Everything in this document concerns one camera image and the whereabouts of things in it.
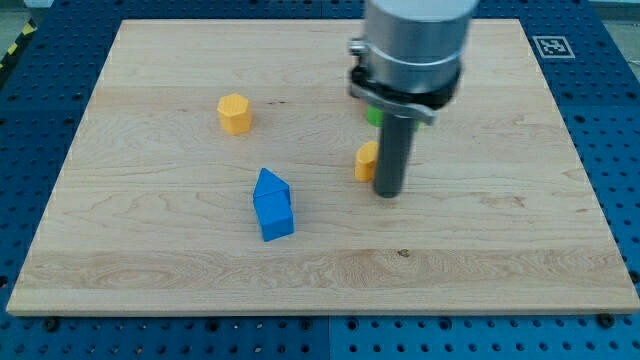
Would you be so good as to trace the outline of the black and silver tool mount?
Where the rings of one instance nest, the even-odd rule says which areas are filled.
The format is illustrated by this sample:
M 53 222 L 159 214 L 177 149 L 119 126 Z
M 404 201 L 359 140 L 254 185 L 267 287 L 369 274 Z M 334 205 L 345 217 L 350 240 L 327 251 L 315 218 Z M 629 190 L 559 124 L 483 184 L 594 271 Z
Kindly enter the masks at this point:
M 390 56 L 364 38 L 350 39 L 348 49 L 357 58 L 349 94 L 385 114 L 430 125 L 455 95 L 461 77 L 459 50 L 424 63 Z

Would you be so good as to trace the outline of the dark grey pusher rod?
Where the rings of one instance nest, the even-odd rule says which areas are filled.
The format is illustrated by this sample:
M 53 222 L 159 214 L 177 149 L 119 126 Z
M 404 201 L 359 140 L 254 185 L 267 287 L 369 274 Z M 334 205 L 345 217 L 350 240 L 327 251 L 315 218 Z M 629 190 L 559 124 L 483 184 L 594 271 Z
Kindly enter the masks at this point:
M 416 130 L 410 117 L 382 113 L 373 189 L 381 197 L 401 193 Z

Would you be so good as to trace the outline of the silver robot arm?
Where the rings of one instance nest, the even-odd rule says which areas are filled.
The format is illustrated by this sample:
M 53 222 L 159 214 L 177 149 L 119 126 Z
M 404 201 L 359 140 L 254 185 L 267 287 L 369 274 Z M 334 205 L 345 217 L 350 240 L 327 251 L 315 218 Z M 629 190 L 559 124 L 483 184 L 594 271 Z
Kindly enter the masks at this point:
M 367 0 L 349 93 L 382 113 L 373 190 L 403 188 L 417 125 L 431 125 L 454 97 L 478 0 Z

